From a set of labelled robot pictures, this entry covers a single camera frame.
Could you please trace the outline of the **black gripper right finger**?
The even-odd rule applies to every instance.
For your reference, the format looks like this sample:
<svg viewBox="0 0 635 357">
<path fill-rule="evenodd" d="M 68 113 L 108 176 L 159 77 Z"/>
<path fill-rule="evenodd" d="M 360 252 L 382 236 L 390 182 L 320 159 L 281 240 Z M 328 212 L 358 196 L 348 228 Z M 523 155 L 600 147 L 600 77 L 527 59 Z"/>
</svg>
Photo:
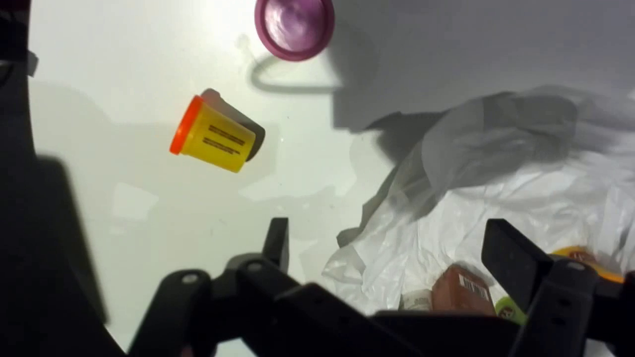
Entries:
<svg viewBox="0 0 635 357">
<path fill-rule="evenodd" d="M 511 357 L 584 357 L 590 339 L 635 357 L 635 272 L 610 282 L 590 264 L 546 254 L 503 218 L 487 222 L 481 260 L 527 313 Z"/>
</svg>

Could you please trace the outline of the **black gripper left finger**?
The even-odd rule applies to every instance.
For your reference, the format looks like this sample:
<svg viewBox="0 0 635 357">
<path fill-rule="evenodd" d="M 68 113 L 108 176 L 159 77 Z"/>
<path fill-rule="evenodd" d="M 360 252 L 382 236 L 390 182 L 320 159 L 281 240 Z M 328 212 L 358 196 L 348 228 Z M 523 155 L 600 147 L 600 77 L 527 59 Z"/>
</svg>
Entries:
<svg viewBox="0 0 635 357">
<path fill-rule="evenodd" d="M 157 288 L 130 357 L 215 357 L 243 339 L 257 357 L 421 357 L 396 331 L 318 284 L 288 276 L 290 220 L 273 218 L 265 248 L 219 278 L 179 270 Z"/>
</svg>

